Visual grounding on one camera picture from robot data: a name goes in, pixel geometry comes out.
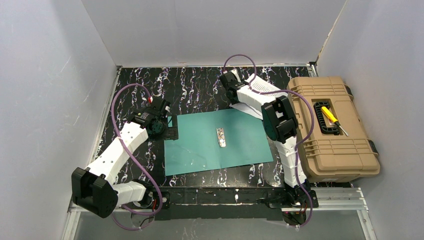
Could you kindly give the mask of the white printed paper stack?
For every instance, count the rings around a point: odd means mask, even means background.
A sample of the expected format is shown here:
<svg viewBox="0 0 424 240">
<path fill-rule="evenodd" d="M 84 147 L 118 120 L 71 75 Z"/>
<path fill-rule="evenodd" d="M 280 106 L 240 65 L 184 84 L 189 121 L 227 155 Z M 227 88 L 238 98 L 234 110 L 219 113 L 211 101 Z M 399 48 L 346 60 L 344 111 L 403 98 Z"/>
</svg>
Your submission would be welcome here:
<svg viewBox="0 0 424 240">
<path fill-rule="evenodd" d="M 288 96 L 287 93 L 280 92 L 278 87 L 259 76 L 254 78 L 250 86 L 252 88 L 246 83 L 239 87 L 236 90 L 236 103 L 231 103 L 229 106 L 260 120 L 263 119 L 262 105 L 271 103 L 281 96 Z"/>
</svg>

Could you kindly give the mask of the teal paper folder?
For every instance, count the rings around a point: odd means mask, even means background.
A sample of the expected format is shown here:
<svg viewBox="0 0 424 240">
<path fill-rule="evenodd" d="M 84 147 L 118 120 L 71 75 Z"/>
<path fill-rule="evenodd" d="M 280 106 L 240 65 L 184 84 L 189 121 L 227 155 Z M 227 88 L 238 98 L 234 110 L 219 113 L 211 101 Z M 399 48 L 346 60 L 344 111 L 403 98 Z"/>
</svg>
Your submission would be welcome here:
<svg viewBox="0 0 424 240">
<path fill-rule="evenodd" d="M 166 176 L 272 162 L 260 119 L 234 108 L 177 116 L 179 138 L 164 142 Z M 226 147 L 220 147 L 223 128 Z"/>
</svg>

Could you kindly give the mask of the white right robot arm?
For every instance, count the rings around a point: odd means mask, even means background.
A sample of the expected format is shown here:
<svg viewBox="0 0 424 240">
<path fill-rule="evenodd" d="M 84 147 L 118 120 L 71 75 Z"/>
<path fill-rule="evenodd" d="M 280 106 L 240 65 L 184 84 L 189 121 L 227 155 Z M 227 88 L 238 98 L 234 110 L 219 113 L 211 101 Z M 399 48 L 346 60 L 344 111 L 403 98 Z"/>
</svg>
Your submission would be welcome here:
<svg viewBox="0 0 424 240">
<path fill-rule="evenodd" d="M 304 186 L 307 177 L 295 149 L 298 121 L 287 94 L 257 76 L 242 81 L 235 69 L 224 71 L 219 80 L 231 107 L 262 120 L 267 137 L 278 150 L 286 187 Z"/>
</svg>

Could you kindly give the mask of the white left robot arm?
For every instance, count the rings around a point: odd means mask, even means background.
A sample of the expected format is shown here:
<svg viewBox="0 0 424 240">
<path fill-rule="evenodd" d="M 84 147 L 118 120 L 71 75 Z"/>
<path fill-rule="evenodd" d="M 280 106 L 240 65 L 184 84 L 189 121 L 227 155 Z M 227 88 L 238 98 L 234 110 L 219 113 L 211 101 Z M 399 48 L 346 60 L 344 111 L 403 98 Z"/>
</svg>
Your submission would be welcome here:
<svg viewBox="0 0 424 240">
<path fill-rule="evenodd" d="M 165 99 L 153 98 L 148 106 L 130 115 L 129 121 L 98 158 L 86 168 L 77 167 L 73 171 L 71 200 L 75 205 L 101 218 L 111 215 L 116 207 L 131 202 L 152 202 L 154 211 L 162 207 L 164 195 L 156 183 L 134 179 L 115 184 L 115 179 L 144 142 L 178 139 L 177 116 L 172 115 L 172 126 L 168 123 L 170 105 Z"/>
</svg>

